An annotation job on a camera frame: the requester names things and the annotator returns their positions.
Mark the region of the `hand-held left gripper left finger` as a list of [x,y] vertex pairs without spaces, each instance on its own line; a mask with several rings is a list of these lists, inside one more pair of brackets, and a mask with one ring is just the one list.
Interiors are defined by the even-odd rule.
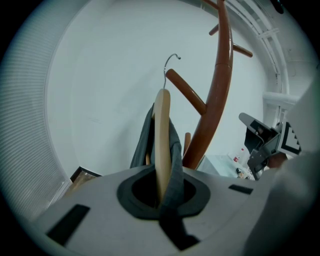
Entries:
[[117,188],[117,199],[133,217],[141,220],[160,218],[155,171],[140,171]]

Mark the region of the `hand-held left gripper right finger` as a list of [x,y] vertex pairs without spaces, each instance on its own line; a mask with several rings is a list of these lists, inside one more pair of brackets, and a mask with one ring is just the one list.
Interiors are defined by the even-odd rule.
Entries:
[[184,199],[177,208],[179,217],[193,217],[198,215],[207,205],[211,197],[209,187],[202,181],[183,174]]

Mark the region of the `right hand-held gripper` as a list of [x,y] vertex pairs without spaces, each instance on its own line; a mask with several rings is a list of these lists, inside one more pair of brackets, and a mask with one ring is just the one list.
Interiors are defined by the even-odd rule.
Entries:
[[300,154],[300,143],[287,121],[272,128],[244,112],[238,118],[246,126],[244,145],[250,153],[247,165],[255,180],[260,179],[271,156],[283,153],[295,157]]

